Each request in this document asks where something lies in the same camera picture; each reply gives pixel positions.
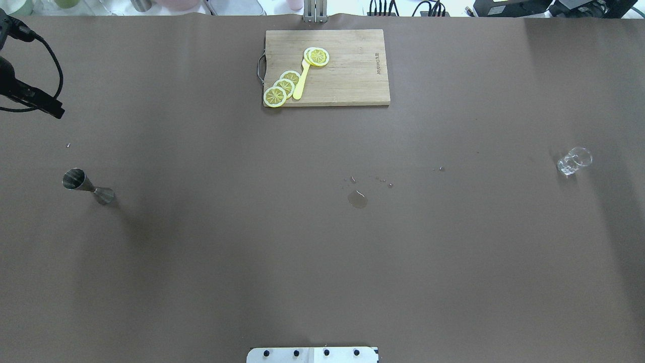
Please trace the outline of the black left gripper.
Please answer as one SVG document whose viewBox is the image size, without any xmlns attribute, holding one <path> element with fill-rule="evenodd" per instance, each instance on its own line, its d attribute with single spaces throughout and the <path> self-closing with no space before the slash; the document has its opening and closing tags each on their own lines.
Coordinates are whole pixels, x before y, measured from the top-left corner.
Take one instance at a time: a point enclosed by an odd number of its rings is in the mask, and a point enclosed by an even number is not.
<svg viewBox="0 0 645 363">
<path fill-rule="evenodd" d="M 1 57 L 1 94 L 27 108 L 40 110 L 57 119 L 61 119 L 65 112 L 62 102 L 55 97 L 23 81 L 18 81 L 13 65 L 4 57 Z"/>
</svg>

